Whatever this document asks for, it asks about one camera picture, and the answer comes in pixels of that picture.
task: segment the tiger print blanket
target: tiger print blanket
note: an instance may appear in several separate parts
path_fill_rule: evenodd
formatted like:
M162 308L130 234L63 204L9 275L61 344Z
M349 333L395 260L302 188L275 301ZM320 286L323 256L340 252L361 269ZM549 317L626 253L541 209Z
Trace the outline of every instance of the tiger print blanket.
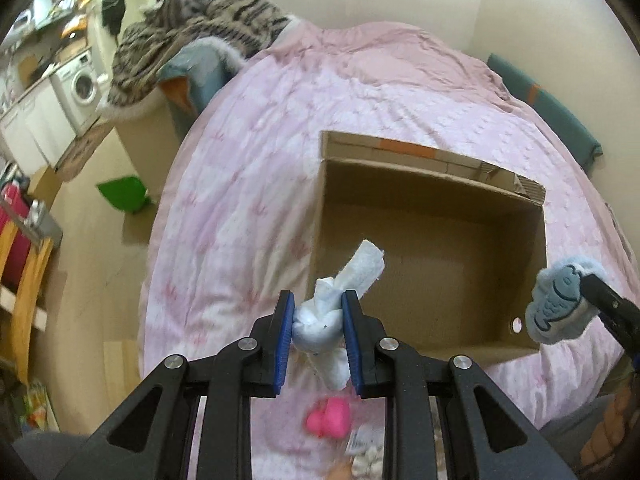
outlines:
M113 57L112 107L129 107L156 86L158 70L189 42L216 37L245 59L267 48L289 23L269 0L164 0L124 31Z

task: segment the pink duvet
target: pink duvet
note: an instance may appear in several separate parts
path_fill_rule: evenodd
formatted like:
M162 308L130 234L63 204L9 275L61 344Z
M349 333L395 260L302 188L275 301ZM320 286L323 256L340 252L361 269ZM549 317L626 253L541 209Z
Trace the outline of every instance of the pink duvet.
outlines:
M168 354L200 358L247 335L282 288L303 299L326 128L463 153L543 184L548 260L592 256L620 294L640 298L602 198L484 63L407 25L302 23L216 95L175 159L142 293L143 374ZM580 339L489 373L540 427L593 398L620 354L595 320ZM252 403L255 479L324 475L337 449L302 429L323 393L292 351L282 395ZM380 402L351 402L356 420L382 423Z

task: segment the cardboard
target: cardboard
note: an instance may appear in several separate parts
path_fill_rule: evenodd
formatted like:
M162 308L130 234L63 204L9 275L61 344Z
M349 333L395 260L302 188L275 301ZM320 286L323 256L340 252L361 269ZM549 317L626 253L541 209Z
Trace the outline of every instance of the cardboard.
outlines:
M35 200L44 202L51 211L53 201L56 199L62 180L50 166L43 166L31 177L27 195Z
M65 48L60 50L56 55L58 63L66 63L70 59L74 58L78 54L80 54L83 50L87 48L86 38L80 38L79 40L75 40L72 43L69 43Z
M481 365L530 354L538 345L513 321L546 267L544 199L540 184L468 156L323 132L307 297L366 238L386 267L362 309L390 336Z
M18 78L22 83L22 88L29 88L34 82L31 81L31 74L38 69L38 58L33 54L25 56L24 59L18 63Z

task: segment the rolled white cloth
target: rolled white cloth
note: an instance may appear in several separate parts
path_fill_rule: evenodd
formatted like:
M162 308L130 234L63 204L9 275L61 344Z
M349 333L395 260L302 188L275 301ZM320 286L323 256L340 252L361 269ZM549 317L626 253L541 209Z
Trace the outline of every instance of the rolled white cloth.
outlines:
M341 346L342 307L345 290L361 298L385 269L383 252L363 240L351 260L334 278L316 281L314 296L296 307L293 314L293 344L305 352L324 385L334 391L349 381L347 351Z

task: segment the pink rubber toy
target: pink rubber toy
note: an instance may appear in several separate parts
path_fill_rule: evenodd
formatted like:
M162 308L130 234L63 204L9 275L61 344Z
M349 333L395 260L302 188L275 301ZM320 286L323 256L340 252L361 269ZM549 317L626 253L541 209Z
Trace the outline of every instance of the pink rubber toy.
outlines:
M318 438L345 438L351 431L349 401L344 397L328 397L309 412L306 430Z

